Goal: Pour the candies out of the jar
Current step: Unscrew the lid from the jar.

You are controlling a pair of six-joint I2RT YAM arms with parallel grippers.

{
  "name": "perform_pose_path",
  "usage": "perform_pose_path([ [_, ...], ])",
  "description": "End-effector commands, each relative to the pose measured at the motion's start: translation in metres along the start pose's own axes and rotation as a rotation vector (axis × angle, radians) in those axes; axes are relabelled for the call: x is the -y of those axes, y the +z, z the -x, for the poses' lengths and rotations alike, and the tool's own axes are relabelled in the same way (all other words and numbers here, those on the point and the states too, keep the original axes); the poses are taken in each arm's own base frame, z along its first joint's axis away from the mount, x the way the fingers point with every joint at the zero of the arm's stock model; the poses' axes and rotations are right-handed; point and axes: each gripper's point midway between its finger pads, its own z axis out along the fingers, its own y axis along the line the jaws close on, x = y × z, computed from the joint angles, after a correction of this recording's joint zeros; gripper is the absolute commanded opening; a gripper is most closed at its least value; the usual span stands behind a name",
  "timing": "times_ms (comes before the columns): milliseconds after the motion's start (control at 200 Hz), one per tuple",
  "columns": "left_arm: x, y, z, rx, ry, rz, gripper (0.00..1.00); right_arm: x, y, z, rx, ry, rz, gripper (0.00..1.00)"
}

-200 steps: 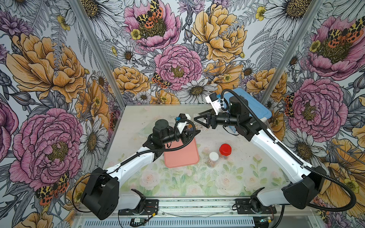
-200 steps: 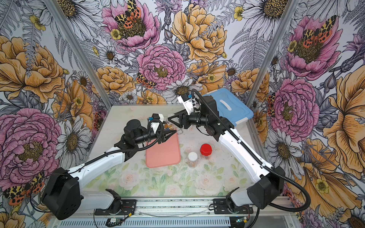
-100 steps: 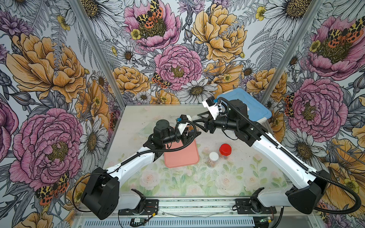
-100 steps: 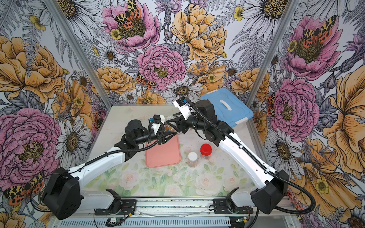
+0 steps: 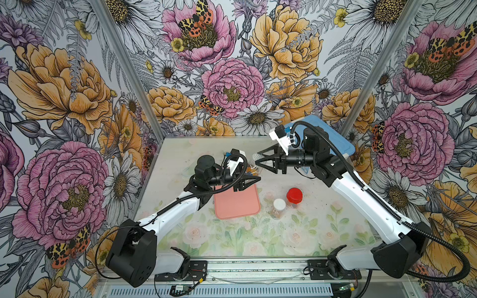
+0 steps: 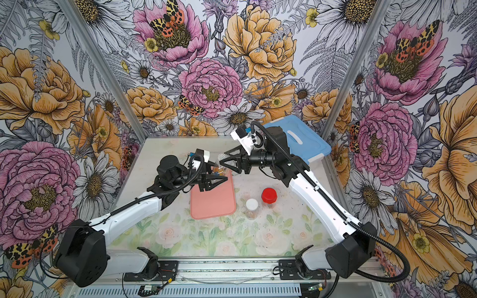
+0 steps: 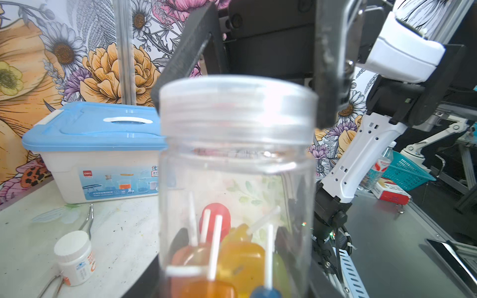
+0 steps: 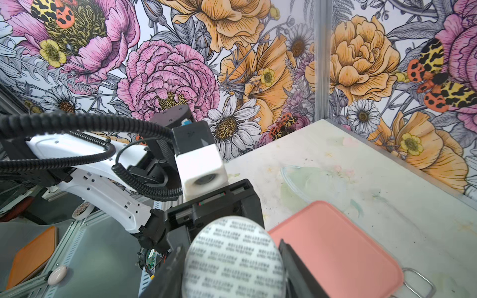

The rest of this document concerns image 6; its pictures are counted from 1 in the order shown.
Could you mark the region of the white lid candy jar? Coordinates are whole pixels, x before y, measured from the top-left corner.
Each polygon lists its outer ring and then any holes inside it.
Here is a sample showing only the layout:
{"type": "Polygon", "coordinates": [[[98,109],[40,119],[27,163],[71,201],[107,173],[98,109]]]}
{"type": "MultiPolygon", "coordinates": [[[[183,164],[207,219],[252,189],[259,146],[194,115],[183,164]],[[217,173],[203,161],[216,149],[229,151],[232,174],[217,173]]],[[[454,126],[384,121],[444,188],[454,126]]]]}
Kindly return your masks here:
{"type": "Polygon", "coordinates": [[[258,201],[256,199],[248,199],[245,202],[245,215],[248,219],[253,220],[258,216],[258,201]]]}

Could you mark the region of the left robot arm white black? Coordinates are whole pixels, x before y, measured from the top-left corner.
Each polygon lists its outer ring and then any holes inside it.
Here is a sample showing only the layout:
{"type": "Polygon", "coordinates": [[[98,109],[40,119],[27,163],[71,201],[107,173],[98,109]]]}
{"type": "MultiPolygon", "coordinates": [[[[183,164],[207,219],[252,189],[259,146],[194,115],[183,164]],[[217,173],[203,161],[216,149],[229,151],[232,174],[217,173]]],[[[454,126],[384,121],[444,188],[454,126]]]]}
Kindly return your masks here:
{"type": "Polygon", "coordinates": [[[167,208],[186,188],[198,186],[211,191],[228,178],[213,171],[208,153],[198,150],[182,165],[175,155],[163,157],[152,186],[126,205],[91,219],[80,219],[67,227],[53,260],[68,279],[84,288],[103,276],[133,274],[151,280],[159,273],[159,258],[147,248],[133,251],[110,250],[108,247],[121,234],[147,217],[167,208]]]}

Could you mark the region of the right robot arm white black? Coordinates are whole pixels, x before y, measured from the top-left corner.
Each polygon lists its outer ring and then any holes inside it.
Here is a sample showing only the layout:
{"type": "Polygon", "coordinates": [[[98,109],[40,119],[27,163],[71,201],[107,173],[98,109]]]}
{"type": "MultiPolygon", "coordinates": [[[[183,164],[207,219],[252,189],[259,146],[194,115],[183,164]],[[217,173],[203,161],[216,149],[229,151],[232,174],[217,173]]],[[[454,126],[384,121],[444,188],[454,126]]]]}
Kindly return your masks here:
{"type": "Polygon", "coordinates": [[[372,256],[377,230],[361,223],[347,212],[319,183],[309,165],[290,152],[286,134],[280,127],[263,129],[261,134],[244,126],[231,133],[240,146],[226,152],[220,164],[238,174],[249,174],[253,167],[269,168],[298,195],[326,228],[333,245],[325,250],[309,247],[298,256],[301,271],[332,269],[341,278],[356,273],[372,256]]]}

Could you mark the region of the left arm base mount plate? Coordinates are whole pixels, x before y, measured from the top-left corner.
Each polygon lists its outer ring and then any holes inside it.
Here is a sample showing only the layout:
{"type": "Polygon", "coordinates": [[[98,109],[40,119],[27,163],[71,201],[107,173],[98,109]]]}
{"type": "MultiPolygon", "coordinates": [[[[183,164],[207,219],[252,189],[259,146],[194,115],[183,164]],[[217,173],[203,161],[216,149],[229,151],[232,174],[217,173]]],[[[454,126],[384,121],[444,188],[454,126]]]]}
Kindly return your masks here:
{"type": "Polygon", "coordinates": [[[125,273],[123,281],[126,282],[146,282],[161,281],[165,282],[171,279],[174,281],[178,273],[179,262],[175,260],[160,260],[158,256],[145,247],[138,247],[138,252],[145,253],[148,257],[143,270],[139,273],[125,273]]]}

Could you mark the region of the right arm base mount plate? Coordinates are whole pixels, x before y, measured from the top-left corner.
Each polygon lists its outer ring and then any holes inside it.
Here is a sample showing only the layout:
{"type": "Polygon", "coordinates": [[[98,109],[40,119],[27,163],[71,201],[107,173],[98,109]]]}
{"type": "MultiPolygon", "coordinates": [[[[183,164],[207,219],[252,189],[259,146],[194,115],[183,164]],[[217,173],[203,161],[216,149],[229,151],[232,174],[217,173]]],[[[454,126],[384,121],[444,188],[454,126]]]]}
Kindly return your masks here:
{"type": "Polygon", "coordinates": [[[272,274],[274,276],[279,276],[281,280],[323,280],[327,281],[331,278],[331,273],[328,269],[309,269],[303,259],[302,255],[304,252],[308,251],[310,248],[313,248],[313,245],[308,245],[303,248],[294,259],[282,259],[278,261],[278,265],[272,269],[272,274]]]}

